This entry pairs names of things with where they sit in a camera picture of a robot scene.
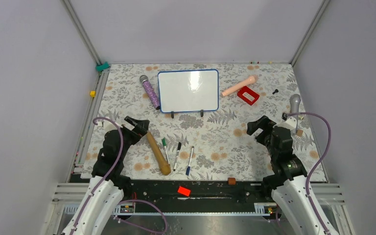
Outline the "green whiteboard marker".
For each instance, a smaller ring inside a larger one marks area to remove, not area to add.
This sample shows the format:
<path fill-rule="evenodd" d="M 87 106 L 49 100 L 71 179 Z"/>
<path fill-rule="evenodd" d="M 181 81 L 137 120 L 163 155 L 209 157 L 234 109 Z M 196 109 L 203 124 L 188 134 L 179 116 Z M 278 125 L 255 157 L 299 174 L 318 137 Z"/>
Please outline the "green whiteboard marker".
<path fill-rule="evenodd" d="M 167 163 L 169 163 L 169 154 L 168 154 L 168 149 L 167 149 L 167 144 L 166 144 L 165 138 L 162 138 L 162 144 L 163 144 L 163 147 L 164 147 L 164 150 L 165 150 L 166 161 L 167 161 Z"/>

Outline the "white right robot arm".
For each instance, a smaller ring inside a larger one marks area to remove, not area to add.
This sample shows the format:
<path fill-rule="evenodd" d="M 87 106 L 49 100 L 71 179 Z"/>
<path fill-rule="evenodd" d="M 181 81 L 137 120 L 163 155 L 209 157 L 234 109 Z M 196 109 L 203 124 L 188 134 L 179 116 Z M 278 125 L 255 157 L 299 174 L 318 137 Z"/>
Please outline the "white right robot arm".
<path fill-rule="evenodd" d="M 266 147 L 273 174 L 262 180 L 261 195 L 269 202 L 275 201 L 298 235 L 336 235 L 338 231 L 329 222 L 313 192 L 310 176 L 294 154 L 292 131 L 298 121 L 293 115 L 280 123 L 267 116 L 247 124 L 247 134 Z"/>

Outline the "blue framed whiteboard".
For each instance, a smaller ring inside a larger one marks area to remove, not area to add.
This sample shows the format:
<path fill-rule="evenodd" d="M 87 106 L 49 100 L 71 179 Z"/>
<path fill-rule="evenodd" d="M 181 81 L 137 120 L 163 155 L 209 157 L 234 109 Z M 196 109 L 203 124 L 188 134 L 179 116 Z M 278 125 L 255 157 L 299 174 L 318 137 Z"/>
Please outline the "blue framed whiteboard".
<path fill-rule="evenodd" d="M 162 113 L 218 110 L 218 70 L 161 71 L 157 78 Z"/>

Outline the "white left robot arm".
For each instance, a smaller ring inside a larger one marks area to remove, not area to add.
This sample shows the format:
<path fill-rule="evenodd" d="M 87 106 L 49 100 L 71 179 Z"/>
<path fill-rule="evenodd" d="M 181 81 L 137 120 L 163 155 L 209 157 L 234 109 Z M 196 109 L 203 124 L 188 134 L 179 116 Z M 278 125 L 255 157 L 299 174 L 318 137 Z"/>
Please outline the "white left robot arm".
<path fill-rule="evenodd" d="M 130 129 L 107 117 L 93 119 L 96 127 L 105 128 L 110 123 L 114 128 L 105 132 L 85 196 L 63 235 L 101 234 L 119 202 L 131 198 L 131 179 L 122 175 L 123 161 L 129 148 L 147 134 L 150 121 L 129 116 L 124 120 Z"/>

